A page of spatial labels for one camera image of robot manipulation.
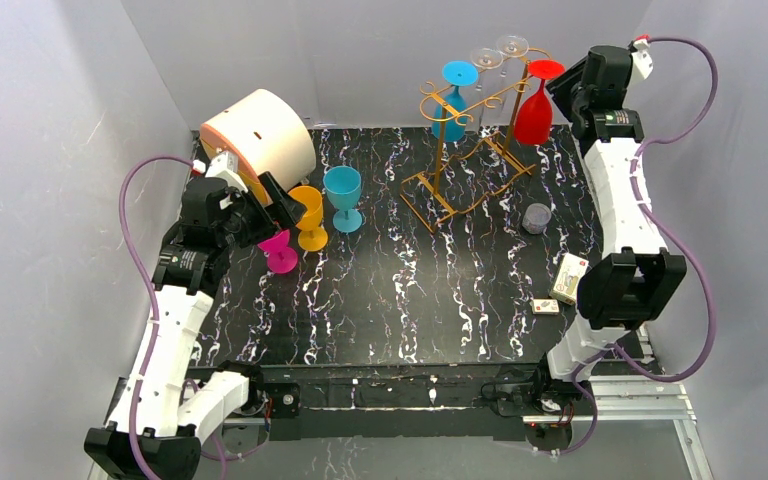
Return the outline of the magenta wine glass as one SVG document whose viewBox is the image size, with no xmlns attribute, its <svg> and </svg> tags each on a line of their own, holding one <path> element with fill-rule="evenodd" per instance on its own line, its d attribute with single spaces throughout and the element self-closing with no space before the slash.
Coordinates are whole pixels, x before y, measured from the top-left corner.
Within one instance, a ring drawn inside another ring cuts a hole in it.
<svg viewBox="0 0 768 480">
<path fill-rule="evenodd" d="M 290 230 L 282 230 L 260 242 L 258 248 L 266 255 L 267 267 L 275 274 L 286 274 L 298 263 L 298 254 L 290 246 Z"/>
</svg>

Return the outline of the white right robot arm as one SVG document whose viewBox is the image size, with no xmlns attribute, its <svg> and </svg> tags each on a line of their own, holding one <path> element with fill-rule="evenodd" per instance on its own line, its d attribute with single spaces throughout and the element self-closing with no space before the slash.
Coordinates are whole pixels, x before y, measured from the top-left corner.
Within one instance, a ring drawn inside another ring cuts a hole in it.
<svg viewBox="0 0 768 480">
<path fill-rule="evenodd" d="M 617 341 L 656 319 L 687 273 L 682 255 L 669 252 L 658 228 L 642 212 L 644 140 L 638 113 L 624 100 L 630 85 L 653 70 L 649 40 L 627 47 L 599 45 L 547 91 L 571 123 L 603 231 L 602 258 L 577 283 L 576 317 L 530 378 L 500 374 L 480 393 L 500 416 L 559 412 L 588 392 L 590 373 Z"/>
</svg>

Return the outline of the orange wine glass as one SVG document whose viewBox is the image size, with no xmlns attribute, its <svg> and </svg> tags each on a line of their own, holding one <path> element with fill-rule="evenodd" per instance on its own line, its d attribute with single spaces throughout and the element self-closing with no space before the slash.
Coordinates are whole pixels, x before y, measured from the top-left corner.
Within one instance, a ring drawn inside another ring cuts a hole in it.
<svg viewBox="0 0 768 480">
<path fill-rule="evenodd" d="M 323 196 L 312 186 L 297 186 L 289 195 L 300 202 L 306 212 L 296 224 L 299 230 L 297 237 L 300 248 L 306 252 L 322 250 L 328 242 L 328 233 L 322 226 L 324 218 Z"/>
</svg>

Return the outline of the red wine glass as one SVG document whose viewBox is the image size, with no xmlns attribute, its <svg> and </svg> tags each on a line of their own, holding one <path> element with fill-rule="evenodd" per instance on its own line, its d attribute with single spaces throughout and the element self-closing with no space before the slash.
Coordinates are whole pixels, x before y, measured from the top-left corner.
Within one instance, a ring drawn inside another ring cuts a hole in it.
<svg viewBox="0 0 768 480">
<path fill-rule="evenodd" d="M 542 145 L 547 142 L 553 121 L 553 110 L 546 95 L 545 87 L 549 80 L 563 74 L 565 67 L 551 59 L 531 62 L 529 74 L 540 80 L 540 84 L 521 106 L 514 124 L 514 137 L 524 145 Z"/>
</svg>

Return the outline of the blue wine glass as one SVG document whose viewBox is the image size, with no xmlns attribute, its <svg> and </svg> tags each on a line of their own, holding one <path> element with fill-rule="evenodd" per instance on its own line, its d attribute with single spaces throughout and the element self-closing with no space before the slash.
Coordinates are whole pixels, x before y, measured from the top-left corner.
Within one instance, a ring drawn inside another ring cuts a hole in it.
<svg viewBox="0 0 768 480">
<path fill-rule="evenodd" d="M 470 62 L 461 60 L 450 61 L 443 66 L 442 76 L 452 86 L 451 90 L 443 96 L 443 100 L 457 112 L 464 111 L 467 103 L 460 89 L 477 82 L 479 78 L 477 68 Z M 443 132 L 444 142 L 460 141 L 466 133 L 466 126 L 469 122 L 468 118 L 466 116 L 457 117 L 442 105 L 438 105 L 435 110 L 435 117 L 440 118 L 442 114 L 446 114 L 447 121 L 434 121 L 431 127 L 432 134 L 436 138 L 440 138 L 441 129 L 445 128 Z"/>
</svg>

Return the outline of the teal wine glass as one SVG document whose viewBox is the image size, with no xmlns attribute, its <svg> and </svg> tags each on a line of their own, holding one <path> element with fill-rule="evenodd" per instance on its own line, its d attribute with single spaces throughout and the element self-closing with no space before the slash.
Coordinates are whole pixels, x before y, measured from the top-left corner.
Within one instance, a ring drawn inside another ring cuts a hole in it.
<svg viewBox="0 0 768 480">
<path fill-rule="evenodd" d="M 325 172 L 323 183 L 335 208 L 333 226 L 341 233 L 357 231 L 363 224 L 363 216 L 356 208 L 362 193 L 360 173 L 350 166 L 336 166 Z"/>
</svg>

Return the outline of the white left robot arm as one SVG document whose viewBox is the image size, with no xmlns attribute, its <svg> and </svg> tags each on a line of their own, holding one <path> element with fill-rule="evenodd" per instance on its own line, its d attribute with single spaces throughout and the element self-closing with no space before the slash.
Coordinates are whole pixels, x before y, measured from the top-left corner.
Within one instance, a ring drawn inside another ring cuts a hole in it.
<svg viewBox="0 0 768 480">
<path fill-rule="evenodd" d="M 236 409 L 254 400 L 256 367 L 225 361 L 182 398 L 196 337 L 235 248 L 260 244 L 295 225 L 306 209 L 269 172 L 264 206 L 220 177 L 192 179 L 178 220 L 162 241 L 150 280 L 151 308 L 138 356 L 105 426 L 88 430 L 84 450 L 112 479 L 191 479 L 203 444 Z"/>
</svg>

